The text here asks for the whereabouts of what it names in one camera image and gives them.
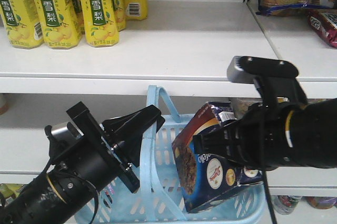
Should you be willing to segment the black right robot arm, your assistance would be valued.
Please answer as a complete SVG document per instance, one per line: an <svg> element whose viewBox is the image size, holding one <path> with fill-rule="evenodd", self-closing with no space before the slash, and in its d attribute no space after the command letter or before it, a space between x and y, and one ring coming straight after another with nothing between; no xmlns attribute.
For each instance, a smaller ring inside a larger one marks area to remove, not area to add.
<svg viewBox="0 0 337 224"><path fill-rule="evenodd" d="M226 158L239 167L336 168L336 99L274 109L252 104L241 119L193 136L197 154Z"/></svg>

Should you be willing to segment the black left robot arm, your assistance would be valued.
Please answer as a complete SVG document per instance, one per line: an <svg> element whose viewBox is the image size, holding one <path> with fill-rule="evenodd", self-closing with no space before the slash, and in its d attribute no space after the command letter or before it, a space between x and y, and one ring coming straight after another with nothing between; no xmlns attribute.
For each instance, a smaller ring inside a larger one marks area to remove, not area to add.
<svg viewBox="0 0 337 224"><path fill-rule="evenodd" d="M99 124L80 102L67 114L71 121L45 127L49 161L16 199L1 205L1 223L65 223L90 200L98 201L115 178L138 191L132 168L140 165L143 134L163 125L161 111L149 105Z"/></svg>

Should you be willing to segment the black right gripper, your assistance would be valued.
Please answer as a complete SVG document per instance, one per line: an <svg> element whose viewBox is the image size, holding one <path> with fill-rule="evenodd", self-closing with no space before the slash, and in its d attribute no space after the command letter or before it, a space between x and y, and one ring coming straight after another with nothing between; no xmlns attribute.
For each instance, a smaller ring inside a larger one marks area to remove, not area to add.
<svg viewBox="0 0 337 224"><path fill-rule="evenodd" d="M240 144L244 159L250 168L267 171L286 165L289 157L286 139L286 118L291 104L280 102L276 107L264 107L262 103L252 104L245 115L235 124L235 138ZM195 154L213 154L226 158L226 126L207 134L193 136Z"/></svg>

